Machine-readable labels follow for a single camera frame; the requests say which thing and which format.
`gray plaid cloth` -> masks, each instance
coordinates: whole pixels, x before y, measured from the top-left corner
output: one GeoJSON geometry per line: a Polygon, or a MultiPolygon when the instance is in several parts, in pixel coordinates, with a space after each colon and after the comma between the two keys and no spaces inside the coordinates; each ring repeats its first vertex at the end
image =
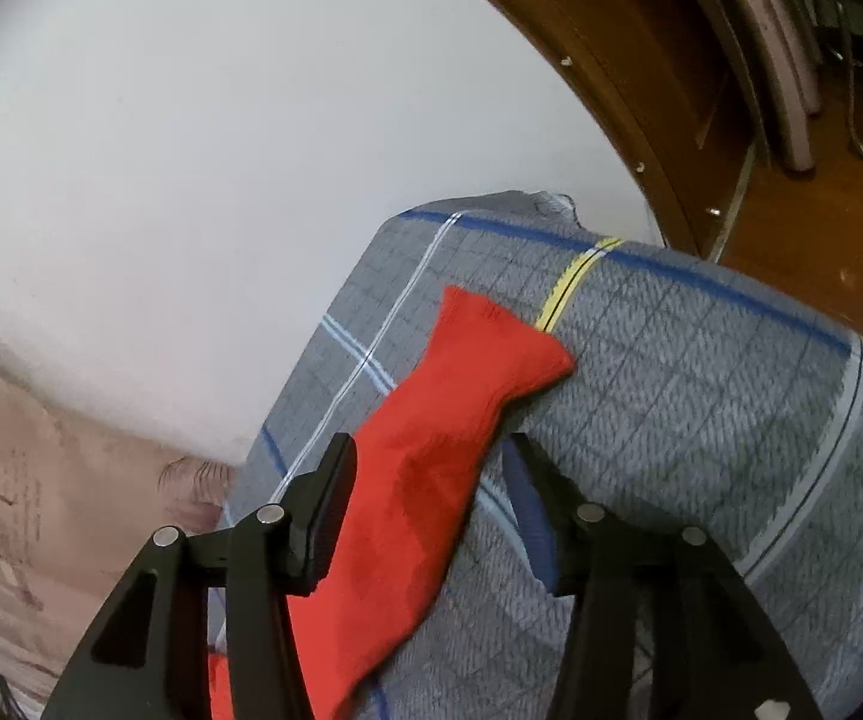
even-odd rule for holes
{"type": "MultiPolygon", "coordinates": [[[[601,237],[567,199],[444,200],[388,220],[262,425],[226,522],[277,500],[335,431],[355,432],[415,367],[442,289],[534,322],[601,237]]],[[[788,644],[830,720],[863,699],[863,339],[731,271],[627,242],[593,266],[555,326],[574,375],[516,405],[588,498],[651,527],[702,524],[788,644]]],[[[531,575],[499,458],[428,618],[361,688],[358,717],[541,718],[571,600],[531,575]]],[[[221,639],[220,596],[211,610],[221,639]]],[[[632,713],[648,693],[640,626],[632,713]]]]}

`white stripe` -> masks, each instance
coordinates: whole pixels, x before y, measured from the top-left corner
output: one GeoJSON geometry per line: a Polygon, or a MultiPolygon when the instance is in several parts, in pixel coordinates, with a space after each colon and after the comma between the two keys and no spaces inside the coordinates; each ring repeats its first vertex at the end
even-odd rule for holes
{"type": "Polygon", "coordinates": [[[214,649],[217,649],[219,653],[228,654],[228,615],[225,615],[225,619],[221,621],[221,629],[218,631],[218,635],[214,637],[214,649]]]}
{"type": "MultiPolygon", "coordinates": [[[[353,356],[366,356],[368,354],[368,350],[364,346],[362,346],[361,343],[358,342],[358,339],[355,338],[355,336],[353,336],[351,333],[348,332],[348,330],[342,327],[341,323],[337,319],[335,319],[332,314],[325,314],[324,317],[322,317],[322,321],[327,322],[327,324],[329,325],[329,327],[332,328],[332,330],[337,332],[339,336],[342,336],[342,338],[344,338],[347,343],[350,343],[351,346],[355,348],[356,354],[353,354],[353,356]]],[[[387,386],[389,391],[395,389],[395,380],[391,378],[391,374],[388,373],[387,370],[385,370],[385,367],[383,367],[378,360],[372,358],[368,360],[368,364],[371,365],[372,370],[374,370],[377,375],[382,377],[382,380],[385,381],[385,386],[387,386]]]]}
{"type": "Polygon", "coordinates": [[[518,555],[519,560],[521,560],[524,565],[531,565],[529,563],[529,553],[525,549],[525,543],[522,541],[521,533],[518,533],[518,529],[512,521],[508,519],[508,515],[502,507],[492,500],[483,488],[481,488],[481,484],[475,488],[475,500],[483,509],[486,510],[486,512],[488,512],[488,514],[491,514],[492,519],[495,520],[495,524],[498,525],[498,529],[505,535],[505,540],[515,551],[515,554],[518,555]]]}
{"type": "Polygon", "coordinates": [[[375,389],[377,389],[377,391],[380,391],[382,395],[387,395],[391,391],[391,388],[387,385],[385,379],[382,379],[382,377],[380,377],[379,373],[377,373],[377,370],[375,370],[372,365],[368,365],[368,362],[361,355],[361,352],[359,352],[358,349],[354,348],[351,343],[348,343],[348,341],[345,340],[344,336],[342,336],[341,333],[335,330],[334,327],[329,324],[329,322],[325,322],[325,319],[321,320],[321,326],[322,329],[324,329],[324,331],[328,333],[329,336],[334,338],[334,341],[336,341],[338,345],[341,346],[341,348],[348,352],[348,354],[350,354],[353,359],[358,360],[358,362],[365,362],[364,371],[368,374],[368,378],[372,380],[372,384],[375,385],[375,389]]]}
{"type": "MultiPolygon", "coordinates": [[[[398,295],[396,298],[394,305],[391,307],[391,311],[388,312],[388,316],[385,317],[385,321],[382,322],[382,326],[379,328],[379,331],[375,335],[375,340],[372,341],[371,345],[368,346],[368,351],[365,354],[365,360],[369,359],[372,354],[374,354],[377,345],[382,342],[382,338],[385,338],[385,333],[388,332],[388,327],[390,327],[391,322],[395,319],[396,314],[398,314],[399,309],[401,309],[401,305],[404,303],[404,300],[411,294],[411,290],[415,288],[415,285],[418,283],[418,279],[425,272],[425,269],[428,268],[428,263],[432,261],[433,255],[435,255],[435,251],[438,250],[438,247],[441,245],[442,240],[444,240],[445,234],[454,226],[454,223],[462,217],[462,212],[458,211],[449,216],[448,220],[443,223],[443,225],[438,228],[438,232],[435,232],[435,237],[431,239],[431,243],[428,244],[428,248],[425,250],[425,254],[422,256],[421,261],[416,266],[415,271],[411,274],[411,278],[409,279],[409,283],[404,285],[404,290],[401,290],[401,295],[398,295]]],[[[270,503],[276,503],[281,500],[281,495],[284,494],[284,491],[291,483],[291,480],[294,479],[295,474],[298,473],[301,468],[303,462],[305,461],[305,457],[308,457],[308,452],[311,451],[311,447],[315,445],[315,442],[321,437],[321,434],[324,433],[325,427],[328,425],[329,420],[331,420],[334,415],[335,410],[338,408],[338,404],[344,399],[345,395],[348,394],[352,386],[358,381],[358,375],[361,374],[361,370],[363,370],[365,366],[365,360],[362,360],[358,365],[356,365],[355,369],[349,374],[348,378],[345,380],[345,383],[341,386],[341,389],[337,391],[334,398],[332,398],[332,403],[329,405],[328,410],[324,413],[323,417],[319,420],[318,425],[315,427],[313,434],[311,434],[308,442],[305,442],[305,445],[302,447],[301,451],[298,453],[298,456],[292,462],[289,471],[284,474],[284,477],[281,477],[281,482],[278,483],[278,487],[275,488],[275,493],[271,496],[270,503]]]]}
{"type": "Polygon", "coordinates": [[[487,476],[478,477],[478,485],[481,485],[486,493],[491,495],[495,499],[495,502],[502,507],[505,518],[515,526],[515,533],[518,533],[518,517],[515,517],[515,507],[508,500],[508,496],[502,490],[499,490],[498,486],[487,476]]]}
{"type": "Polygon", "coordinates": [[[752,539],[748,552],[735,563],[735,569],[748,584],[761,579],[782,555],[801,526],[812,514],[814,505],[835,477],[841,458],[851,443],[863,408],[863,340],[852,335],[852,351],[841,377],[841,395],[805,472],[795,483],[785,503],[768,526],[752,539]]]}

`wooden furniture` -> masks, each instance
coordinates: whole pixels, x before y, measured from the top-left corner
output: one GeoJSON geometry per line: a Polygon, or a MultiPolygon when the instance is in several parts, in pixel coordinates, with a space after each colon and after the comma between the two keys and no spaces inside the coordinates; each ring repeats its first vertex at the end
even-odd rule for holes
{"type": "Polygon", "coordinates": [[[826,110],[812,125],[814,176],[756,165],[720,262],[863,334],[863,160],[849,148],[835,70],[822,79],[826,110]]]}
{"type": "Polygon", "coordinates": [[[706,254],[752,131],[694,0],[489,0],[586,105],[632,170],[668,243],[706,254]]]}

